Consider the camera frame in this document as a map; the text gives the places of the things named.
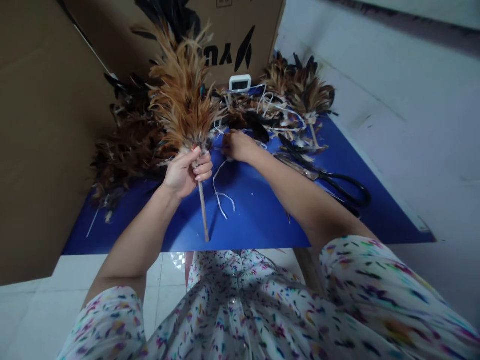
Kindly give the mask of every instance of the left hand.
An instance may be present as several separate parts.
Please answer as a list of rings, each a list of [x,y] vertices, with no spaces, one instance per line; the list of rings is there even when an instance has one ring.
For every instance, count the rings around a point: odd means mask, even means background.
[[[195,160],[197,160],[198,167],[192,169]],[[180,199],[184,199],[195,190],[199,181],[205,181],[212,177],[213,167],[210,153],[200,156],[200,148],[197,146],[190,153],[178,155],[168,165],[161,187],[168,189]]]

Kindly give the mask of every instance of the cardboard box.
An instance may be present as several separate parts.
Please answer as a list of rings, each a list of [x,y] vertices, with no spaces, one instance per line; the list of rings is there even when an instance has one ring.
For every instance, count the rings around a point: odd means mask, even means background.
[[[215,40],[211,81],[268,64],[285,0],[191,0]],[[95,141],[114,129],[114,92],[96,54],[127,79],[147,78],[154,41],[130,33],[148,19],[134,0],[0,4],[0,286],[51,276],[93,183]]]
[[[0,4],[0,285],[52,275],[92,186],[112,88],[55,1]]]
[[[127,80],[135,72],[148,78],[149,59],[160,47],[130,32],[135,24],[151,22],[134,0],[64,0],[93,49],[110,72]],[[285,0],[190,0],[188,6],[211,24],[212,43],[204,49],[211,57],[208,85],[227,85],[233,75],[250,74],[258,80],[270,62]]]

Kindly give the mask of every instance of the black scissors handle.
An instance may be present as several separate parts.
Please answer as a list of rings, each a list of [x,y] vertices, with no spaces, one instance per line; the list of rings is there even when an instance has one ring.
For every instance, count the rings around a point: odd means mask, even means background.
[[[319,180],[323,180],[327,184],[331,185],[340,194],[342,194],[345,198],[347,198],[347,200],[349,200],[351,203],[359,207],[366,207],[370,205],[370,203],[372,202],[372,195],[370,194],[370,191],[365,186],[363,186],[363,184],[355,180],[353,177],[342,175],[342,174],[326,172],[322,170],[317,170],[317,172],[318,172]],[[357,197],[352,196],[348,191],[346,191],[343,187],[341,187],[336,181],[333,181],[332,179],[341,179],[354,185],[362,193],[363,199],[358,199]]]
[[[345,209],[347,209],[354,217],[356,217],[357,219],[361,219],[362,218],[362,213],[360,212],[360,210],[358,210],[355,206],[353,206],[352,204],[346,202],[346,201],[343,201],[341,198],[339,197],[336,197],[335,195],[333,195],[331,192],[328,192],[327,194],[329,194],[332,198],[334,198],[336,201],[338,201],[338,203],[340,205],[342,205]]]

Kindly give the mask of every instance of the white wall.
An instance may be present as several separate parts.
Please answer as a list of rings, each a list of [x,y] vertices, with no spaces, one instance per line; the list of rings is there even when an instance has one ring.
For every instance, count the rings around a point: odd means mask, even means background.
[[[362,2],[480,30],[478,0],[362,0]]]
[[[391,248],[480,327],[480,36],[288,0],[276,48],[313,54],[350,136],[438,243]]]

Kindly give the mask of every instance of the white timer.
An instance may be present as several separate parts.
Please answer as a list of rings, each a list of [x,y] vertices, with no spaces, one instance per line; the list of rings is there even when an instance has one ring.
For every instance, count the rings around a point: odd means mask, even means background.
[[[250,75],[235,75],[230,78],[230,91],[243,93],[250,90],[252,77]]]

